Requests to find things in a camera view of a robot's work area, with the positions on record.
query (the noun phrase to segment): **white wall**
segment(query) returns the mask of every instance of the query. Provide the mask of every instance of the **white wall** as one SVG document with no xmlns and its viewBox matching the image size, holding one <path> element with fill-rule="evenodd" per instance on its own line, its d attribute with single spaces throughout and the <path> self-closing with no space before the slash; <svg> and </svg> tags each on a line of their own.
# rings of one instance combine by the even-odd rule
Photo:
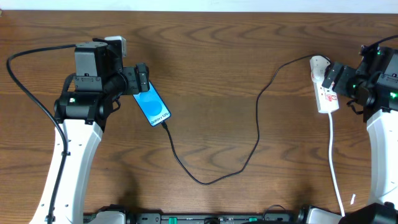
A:
<svg viewBox="0 0 398 224">
<path fill-rule="evenodd" d="M 0 0 L 37 10 L 398 13 L 398 0 Z"/>
</svg>

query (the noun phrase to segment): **extension cord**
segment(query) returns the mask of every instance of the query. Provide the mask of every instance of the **extension cord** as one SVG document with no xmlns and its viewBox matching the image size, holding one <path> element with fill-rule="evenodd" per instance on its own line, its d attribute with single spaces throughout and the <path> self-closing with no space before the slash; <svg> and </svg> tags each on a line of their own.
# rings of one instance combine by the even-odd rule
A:
<svg viewBox="0 0 398 224">
<path fill-rule="evenodd" d="M 325 70 L 330 62 L 321 56 L 314 56 L 310 60 L 311 79 L 315 89 L 315 98 L 317 99 L 317 106 L 319 113 L 329 113 L 336 111 L 338 106 L 337 94 L 330 88 L 322 86 L 325 79 Z"/>
</svg>

